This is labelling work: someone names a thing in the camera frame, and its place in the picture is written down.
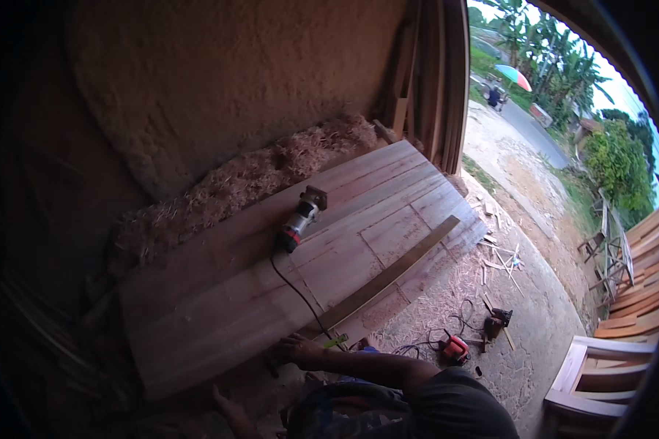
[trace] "asphalt road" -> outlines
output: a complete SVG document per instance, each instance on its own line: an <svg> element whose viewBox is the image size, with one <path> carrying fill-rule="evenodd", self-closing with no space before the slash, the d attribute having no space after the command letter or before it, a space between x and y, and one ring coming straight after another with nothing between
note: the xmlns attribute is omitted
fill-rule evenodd
<svg viewBox="0 0 659 439"><path fill-rule="evenodd" d="M508 101L503 105L500 114L503 116L503 119L510 122L510 125L520 131L520 134L527 139L530 145L535 148L536 152L544 154L553 167L561 169L571 164L569 158L563 153L562 148L554 142L549 133L539 125L534 117L519 108L517 104Z"/></svg>

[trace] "man's hand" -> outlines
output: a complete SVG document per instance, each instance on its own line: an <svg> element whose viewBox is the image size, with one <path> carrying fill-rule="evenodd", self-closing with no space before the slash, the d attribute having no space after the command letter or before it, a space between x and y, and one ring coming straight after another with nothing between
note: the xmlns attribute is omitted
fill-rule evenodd
<svg viewBox="0 0 659 439"><path fill-rule="evenodd" d="M295 363L302 370L321 370L327 350L312 340L292 334L271 347L272 354L282 363Z"/></svg>

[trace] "brown wall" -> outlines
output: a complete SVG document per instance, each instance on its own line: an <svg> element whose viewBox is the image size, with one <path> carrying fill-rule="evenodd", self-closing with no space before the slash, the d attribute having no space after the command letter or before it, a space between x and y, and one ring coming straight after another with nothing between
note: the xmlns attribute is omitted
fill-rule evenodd
<svg viewBox="0 0 659 439"><path fill-rule="evenodd" d="M8 257L74 310L124 211L340 112L368 116L406 9L407 0L77 2L35 53L6 124Z"/></svg>

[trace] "sawdust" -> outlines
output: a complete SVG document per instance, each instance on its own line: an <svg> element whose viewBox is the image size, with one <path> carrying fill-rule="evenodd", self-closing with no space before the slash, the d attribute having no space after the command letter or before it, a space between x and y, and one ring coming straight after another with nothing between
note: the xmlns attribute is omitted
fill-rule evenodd
<svg viewBox="0 0 659 439"><path fill-rule="evenodd" d="M183 196L124 214L109 271L120 277L134 265L151 263L244 207L316 175L333 160L376 145L373 126L349 115L242 154L208 172Z"/></svg>

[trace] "colorful umbrella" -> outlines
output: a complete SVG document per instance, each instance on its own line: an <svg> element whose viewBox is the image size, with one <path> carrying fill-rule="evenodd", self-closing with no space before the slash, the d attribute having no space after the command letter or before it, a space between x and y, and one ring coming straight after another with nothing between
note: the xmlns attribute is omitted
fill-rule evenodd
<svg viewBox="0 0 659 439"><path fill-rule="evenodd" d="M496 64L495 68L500 70L500 72L505 75L506 78L510 79L512 82L516 82L517 85L522 87L527 91L532 91L530 83L527 82L527 78L517 71L516 68L510 67L509 65Z"/></svg>

